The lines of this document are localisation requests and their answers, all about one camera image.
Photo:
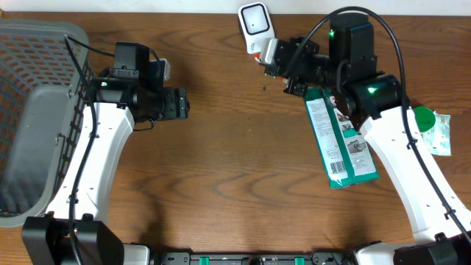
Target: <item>teal package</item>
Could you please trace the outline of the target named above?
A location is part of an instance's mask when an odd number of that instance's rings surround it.
[[[311,88],[305,97],[311,126],[331,188],[344,188],[380,177],[368,144],[348,117],[331,107],[332,94]]]

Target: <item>wood grain surface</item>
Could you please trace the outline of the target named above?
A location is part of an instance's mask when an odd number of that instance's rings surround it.
[[[171,63],[167,85],[187,88],[190,118],[133,133],[110,198],[110,229],[123,242],[194,252],[309,252],[373,240],[413,241],[406,211],[383,165],[381,178],[331,190],[303,100],[245,52],[236,15],[7,13],[69,21],[93,47],[142,43]],[[320,15],[273,15],[279,38],[305,35]],[[408,95],[452,115],[451,157],[436,157],[471,206],[471,18],[386,16],[406,64]],[[397,59],[376,23],[378,69]],[[321,53],[327,27],[314,36]],[[111,58],[90,54],[95,71]],[[21,228],[0,229],[0,264],[30,264]]]

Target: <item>barcode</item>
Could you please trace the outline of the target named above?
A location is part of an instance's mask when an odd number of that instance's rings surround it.
[[[331,163],[330,168],[332,169],[332,174],[338,174],[346,171],[344,161]]]

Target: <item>gray plastic basket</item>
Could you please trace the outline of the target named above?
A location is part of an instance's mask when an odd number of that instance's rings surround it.
[[[79,139],[84,91],[63,36],[88,44],[68,23],[0,20],[0,227],[41,215]],[[88,50],[70,42],[88,80]]]

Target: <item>green cap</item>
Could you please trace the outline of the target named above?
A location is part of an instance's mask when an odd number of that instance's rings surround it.
[[[428,107],[416,107],[414,113],[421,133],[427,132],[435,125],[435,114]]]

